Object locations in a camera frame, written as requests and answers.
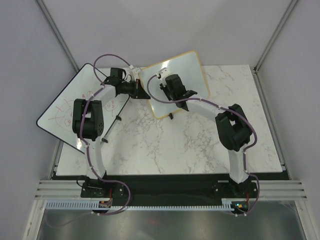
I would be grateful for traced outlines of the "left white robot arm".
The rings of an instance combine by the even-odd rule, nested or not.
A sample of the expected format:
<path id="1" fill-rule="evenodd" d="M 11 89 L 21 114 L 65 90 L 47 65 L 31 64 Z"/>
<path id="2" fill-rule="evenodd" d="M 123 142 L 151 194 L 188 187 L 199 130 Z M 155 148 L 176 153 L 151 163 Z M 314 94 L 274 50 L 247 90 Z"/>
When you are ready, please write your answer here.
<path id="1" fill-rule="evenodd" d="M 104 132 L 104 106 L 119 95 L 127 95 L 133 99 L 149 100 L 151 97 L 143 89 L 141 80 L 133 72 L 134 78 L 123 80 L 122 68 L 110 69 L 110 76 L 100 83 L 98 90 L 88 99 L 77 98 L 73 102 L 72 131 L 80 139 L 87 158 L 88 173 L 97 178 L 92 185 L 92 191 L 98 197 L 109 193 L 109 184 L 103 181 L 107 175 L 102 160 L 101 137 Z"/>

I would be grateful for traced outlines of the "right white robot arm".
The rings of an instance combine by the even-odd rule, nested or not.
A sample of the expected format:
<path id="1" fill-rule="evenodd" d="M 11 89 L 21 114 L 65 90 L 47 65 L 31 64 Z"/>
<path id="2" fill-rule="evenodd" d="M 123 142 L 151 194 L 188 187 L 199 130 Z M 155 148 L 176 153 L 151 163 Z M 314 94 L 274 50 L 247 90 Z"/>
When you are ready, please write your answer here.
<path id="1" fill-rule="evenodd" d="M 244 183 L 249 175 L 243 157 L 245 147 L 253 131 L 247 125 L 247 118 L 240 105 L 234 104 L 225 110 L 212 102 L 197 97 L 194 90 L 187 90 L 178 74 L 159 73 L 160 89 L 170 102 L 188 112 L 197 113 L 216 124 L 221 144 L 227 149 L 229 157 L 229 177 L 233 180 L 228 185 L 229 193 L 241 197 L 247 191 Z"/>

